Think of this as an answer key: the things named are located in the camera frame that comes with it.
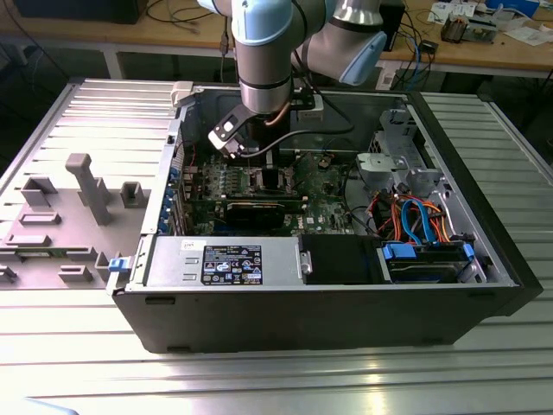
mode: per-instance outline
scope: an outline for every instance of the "power supply label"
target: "power supply label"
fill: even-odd
[[[204,285],[263,283],[261,246],[206,246],[201,282]]]

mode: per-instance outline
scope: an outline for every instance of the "white sticker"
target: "white sticker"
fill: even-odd
[[[181,251],[202,251],[206,243],[205,240],[185,239],[181,242]]]

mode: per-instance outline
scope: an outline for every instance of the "side panel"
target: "side panel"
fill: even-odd
[[[444,174],[454,178],[454,182],[451,183],[454,190],[464,197],[473,211],[509,276],[524,287],[519,292],[516,301],[506,304],[498,313],[498,316],[509,316],[537,297],[543,288],[423,96],[420,93],[412,93],[410,101],[416,108],[416,115],[420,118],[423,128],[431,137],[431,147],[437,152],[436,156],[441,161],[440,165],[445,167]]]
[[[519,288],[118,293],[153,353],[452,344]]]

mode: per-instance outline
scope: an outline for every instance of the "robotic arm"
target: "robotic arm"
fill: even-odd
[[[293,91],[291,63],[359,85],[370,74],[386,42],[386,35],[380,31],[379,0],[341,0],[338,5],[336,0],[198,3],[232,19],[243,104],[209,134],[215,148],[231,158],[239,157],[245,149],[236,136],[242,125],[248,123],[256,130],[255,126],[263,127],[274,114],[281,115],[289,109]],[[289,118],[282,119],[289,130]],[[267,144],[267,137],[286,132],[286,127],[270,130],[273,134],[255,134],[260,137],[260,147]]]

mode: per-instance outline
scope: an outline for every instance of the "desk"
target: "desk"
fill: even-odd
[[[421,13],[420,21],[416,19],[416,15],[431,7],[432,3],[431,0],[407,0],[416,28],[425,39],[440,44],[432,65],[433,71],[544,78],[553,67],[553,46],[550,43],[532,47],[504,34],[499,34],[494,44],[442,42],[442,26],[424,24],[428,13]],[[194,0],[174,0],[172,7],[177,9],[195,4]],[[119,52],[219,56],[223,28],[221,16],[199,20],[197,28],[200,33],[194,35],[172,24],[153,21],[147,16],[143,16],[135,25],[120,25],[28,19],[20,17],[14,9],[13,12],[20,24],[44,47],[99,50],[104,54],[110,76],[114,79],[124,77],[118,61]],[[156,16],[167,14],[164,7],[154,9],[154,13]],[[539,10],[536,18],[553,20],[553,13]],[[7,16],[3,6],[0,6],[0,42],[18,46],[30,44],[29,39]],[[398,69],[407,67],[411,56],[405,40],[397,39],[394,50],[383,53],[378,62],[378,66],[383,68],[378,88],[389,89],[393,75]]]
[[[442,25],[426,21],[429,14],[427,9],[432,3],[432,0],[407,0],[415,28],[421,32],[424,39],[439,44],[432,71],[545,78],[553,68],[551,43],[532,47],[503,33],[496,36],[493,44],[468,41],[455,44],[442,41]],[[540,20],[553,20],[553,12],[540,9],[534,17]],[[527,25],[537,29],[539,22]],[[403,37],[398,38],[394,49],[381,56],[379,65],[383,71],[378,83],[389,87],[393,74],[398,69],[407,67],[411,57],[412,53],[407,47],[406,40]],[[428,56],[424,56],[423,61],[428,61]]]

